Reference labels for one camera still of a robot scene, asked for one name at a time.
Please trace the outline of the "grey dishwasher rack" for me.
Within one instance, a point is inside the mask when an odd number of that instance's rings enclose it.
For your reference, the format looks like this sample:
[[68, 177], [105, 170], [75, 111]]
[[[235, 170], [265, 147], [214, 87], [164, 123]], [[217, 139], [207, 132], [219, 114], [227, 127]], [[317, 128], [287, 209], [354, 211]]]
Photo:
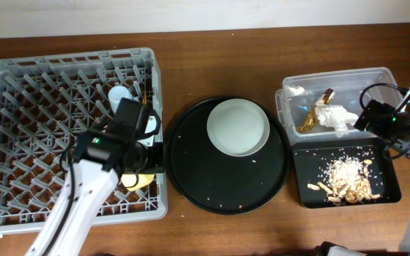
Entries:
[[150, 48], [0, 60], [0, 236], [37, 232], [65, 183], [68, 142], [111, 113], [125, 86], [162, 111], [160, 69]]

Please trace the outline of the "grey round plate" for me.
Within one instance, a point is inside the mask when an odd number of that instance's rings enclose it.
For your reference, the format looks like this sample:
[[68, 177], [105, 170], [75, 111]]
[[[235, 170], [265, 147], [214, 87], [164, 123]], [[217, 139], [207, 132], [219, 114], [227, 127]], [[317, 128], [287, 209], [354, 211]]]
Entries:
[[263, 148], [269, 138], [270, 122], [256, 103], [233, 98], [212, 109], [206, 131], [219, 151], [229, 156], [243, 157]]

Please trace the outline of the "food scraps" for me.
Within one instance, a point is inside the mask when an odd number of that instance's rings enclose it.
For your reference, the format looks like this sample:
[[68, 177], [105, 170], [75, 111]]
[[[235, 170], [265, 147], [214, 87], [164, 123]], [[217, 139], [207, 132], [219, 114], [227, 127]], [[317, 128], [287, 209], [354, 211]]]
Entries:
[[318, 157], [320, 166], [317, 168], [317, 181], [308, 182], [307, 188], [324, 191], [325, 202], [343, 206], [382, 198], [382, 194], [373, 191], [371, 185], [381, 173], [375, 171], [376, 160], [370, 146], [329, 148], [324, 156], [319, 156], [314, 150], [311, 155]]

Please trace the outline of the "clear plastic bin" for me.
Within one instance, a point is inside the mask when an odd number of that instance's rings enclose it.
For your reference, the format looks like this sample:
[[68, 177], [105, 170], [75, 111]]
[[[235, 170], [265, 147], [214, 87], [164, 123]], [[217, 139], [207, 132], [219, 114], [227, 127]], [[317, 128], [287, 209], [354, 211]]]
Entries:
[[[314, 73], [287, 77], [283, 80], [282, 88], [275, 94], [278, 119], [285, 129], [290, 145], [305, 142], [335, 141], [343, 139], [373, 137], [370, 132], [361, 132], [352, 125], [340, 138], [331, 127], [316, 124], [312, 131], [301, 134], [296, 128], [303, 124], [306, 115], [318, 98], [329, 88], [335, 96], [332, 105], [342, 105], [348, 112], [361, 114], [359, 96], [364, 88], [375, 83], [395, 85], [396, 81], [387, 68], [363, 68], [355, 70], [339, 70], [327, 73]], [[284, 85], [299, 85], [311, 91], [311, 94], [297, 97], [287, 97]]]

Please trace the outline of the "yellow bowl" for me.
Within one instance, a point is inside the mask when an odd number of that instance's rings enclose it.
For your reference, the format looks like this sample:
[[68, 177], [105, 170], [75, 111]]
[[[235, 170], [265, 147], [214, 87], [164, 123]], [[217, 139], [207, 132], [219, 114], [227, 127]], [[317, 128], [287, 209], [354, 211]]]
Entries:
[[154, 174], [123, 174], [120, 180], [128, 191], [136, 191], [150, 185], [154, 177]]

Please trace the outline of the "small white tissue piece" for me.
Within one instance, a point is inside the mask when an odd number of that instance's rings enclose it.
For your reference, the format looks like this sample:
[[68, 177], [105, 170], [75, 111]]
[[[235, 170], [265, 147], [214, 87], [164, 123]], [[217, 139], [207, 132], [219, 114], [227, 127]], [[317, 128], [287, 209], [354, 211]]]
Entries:
[[311, 94], [310, 90], [299, 85], [284, 85], [283, 90], [287, 97], [305, 96]]

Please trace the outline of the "light blue cup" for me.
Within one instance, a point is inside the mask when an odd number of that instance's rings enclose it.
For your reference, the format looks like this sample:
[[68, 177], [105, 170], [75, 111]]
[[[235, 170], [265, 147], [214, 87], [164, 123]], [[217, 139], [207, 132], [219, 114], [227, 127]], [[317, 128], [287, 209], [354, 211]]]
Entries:
[[116, 113], [117, 108], [121, 99], [127, 98], [132, 100], [133, 96], [131, 95], [130, 91], [122, 85], [116, 85], [112, 87], [108, 92], [108, 99], [110, 102], [111, 110]]

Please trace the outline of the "round black tray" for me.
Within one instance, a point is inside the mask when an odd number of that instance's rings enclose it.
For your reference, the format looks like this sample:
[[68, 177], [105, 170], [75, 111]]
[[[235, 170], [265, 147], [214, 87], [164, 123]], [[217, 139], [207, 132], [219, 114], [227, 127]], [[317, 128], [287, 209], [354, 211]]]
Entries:
[[272, 200], [288, 178], [291, 150], [288, 136], [266, 111], [270, 134], [263, 148], [250, 156], [220, 152], [206, 132], [212, 109], [226, 97], [198, 102], [173, 121], [164, 138], [164, 167], [189, 202], [222, 215], [256, 210]]

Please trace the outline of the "black rectangular tray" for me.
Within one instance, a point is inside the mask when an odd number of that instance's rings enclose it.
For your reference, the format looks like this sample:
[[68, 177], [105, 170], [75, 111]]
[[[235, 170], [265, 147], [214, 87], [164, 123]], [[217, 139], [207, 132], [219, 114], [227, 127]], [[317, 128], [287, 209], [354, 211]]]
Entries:
[[342, 141], [308, 142], [293, 147], [293, 160], [298, 183], [300, 203], [306, 208], [329, 208], [338, 206], [328, 200], [322, 189], [314, 191], [308, 184], [322, 182], [327, 185], [330, 172], [327, 170], [334, 160], [344, 161], [347, 157], [364, 162], [369, 159], [369, 184], [377, 199], [363, 199], [360, 204], [397, 203], [401, 190], [392, 160], [384, 152], [385, 143], [378, 138], [346, 139]]

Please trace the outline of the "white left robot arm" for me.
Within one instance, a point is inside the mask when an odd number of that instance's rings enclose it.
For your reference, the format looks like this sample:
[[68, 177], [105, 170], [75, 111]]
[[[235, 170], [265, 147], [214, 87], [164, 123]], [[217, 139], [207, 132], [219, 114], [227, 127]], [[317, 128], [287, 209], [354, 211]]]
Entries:
[[113, 117], [71, 141], [59, 164], [69, 167], [65, 184], [28, 255], [77, 255], [93, 221], [119, 183], [136, 191], [163, 172], [161, 142], [142, 140], [161, 132], [149, 105], [122, 98]]

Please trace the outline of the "gold snack wrapper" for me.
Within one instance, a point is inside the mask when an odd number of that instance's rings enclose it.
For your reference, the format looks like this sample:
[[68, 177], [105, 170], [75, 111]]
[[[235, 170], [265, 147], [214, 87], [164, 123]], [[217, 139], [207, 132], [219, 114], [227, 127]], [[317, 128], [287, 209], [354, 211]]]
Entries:
[[333, 89], [327, 89], [315, 102], [315, 104], [311, 107], [311, 110], [306, 115], [306, 118], [303, 124], [296, 128], [296, 130], [301, 133], [307, 133], [312, 130], [312, 128], [317, 124], [317, 115], [315, 113], [315, 108], [318, 105], [328, 105], [332, 101], [333, 97], [335, 96], [335, 92]]

